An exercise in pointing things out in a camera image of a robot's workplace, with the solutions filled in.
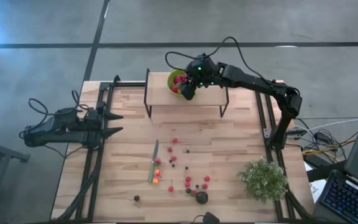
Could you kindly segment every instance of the small potted plant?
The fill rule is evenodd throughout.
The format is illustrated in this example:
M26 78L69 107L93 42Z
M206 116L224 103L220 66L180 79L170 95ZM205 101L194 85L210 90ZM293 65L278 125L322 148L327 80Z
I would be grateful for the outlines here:
M248 197L265 203L267 200L280 200L287 191L287 177L277 161L267 162L264 158L248 162L238 173L246 183Z

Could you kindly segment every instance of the knife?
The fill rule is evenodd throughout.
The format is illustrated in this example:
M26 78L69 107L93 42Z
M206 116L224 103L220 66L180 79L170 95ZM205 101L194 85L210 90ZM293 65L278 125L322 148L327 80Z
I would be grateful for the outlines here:
M147 180L149 183L151 183L153 181L153 175L154 175L154 166L155 166L155 159L157 158L157 154L158 154L158 139L155 141L155 146L154 146L154 153L153 153L153 158L152 158L152 163L150 165L150 170L149 170L149 179Z

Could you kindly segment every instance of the concrete floor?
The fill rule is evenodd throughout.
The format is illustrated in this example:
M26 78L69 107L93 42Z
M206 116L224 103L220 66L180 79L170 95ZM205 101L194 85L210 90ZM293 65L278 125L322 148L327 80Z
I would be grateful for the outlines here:
M1 0L0 44L92 43L102 5L103 0ZM358 42L358 0L111 0L100 42L220 42L228 35L241 42ZM163 59L168 50L99 49L90 79L144 80L146 68L169 70ZM198 55L213 49L175 50ZM358 117L358 47L242 50L266 78L300 89L299 117L310 127L341 120L319 118ZM0 49L0 144L31 153L28 163L9 166L0 191L0 223L48 220L62 158L43 147L25 147L17 134L41 119L27 106L28 98L50 111L73 104L70 90L80 90L90 52ZM181 67L188 63L171 60ZM221 49L213 60L244 68L234 48ZM345 140L358 122L327 129Z

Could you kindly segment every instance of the butcher block tabletop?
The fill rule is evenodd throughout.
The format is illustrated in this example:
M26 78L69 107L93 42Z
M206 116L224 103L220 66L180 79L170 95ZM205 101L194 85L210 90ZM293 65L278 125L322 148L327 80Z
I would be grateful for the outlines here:
M80 103L95 107L99 84L84 82ZM110 121L108 126L124 129L104 145L94 222L192 222L206 212L221 222L277 221L273 202L248 198L245 184L237 177L246 162L266 157L254 91L229 89L230 104L223 118L219 108L210 106L156 107L149 118L144 92L144 87L114 87L111 112L124 119ZM272 99L272 103L279 119L277 102ZM172 143L174 138L178 139L176 144ZM162 177L158 184L150 184L147 179L157 139ZM69 145L67 153L78 146ZM314 203L301 151L287 146L282 152L291 191L311 213ZM172 156L177 159L170 163ZM61 215L77 195L85 158L86 149L82 149L65 159L51 218ZM198 190L202 190L204 183L208 185L207 204L200 205L186 193L186 176L191 177L191 189L199 185ZM282 208L286 217L284 200Z

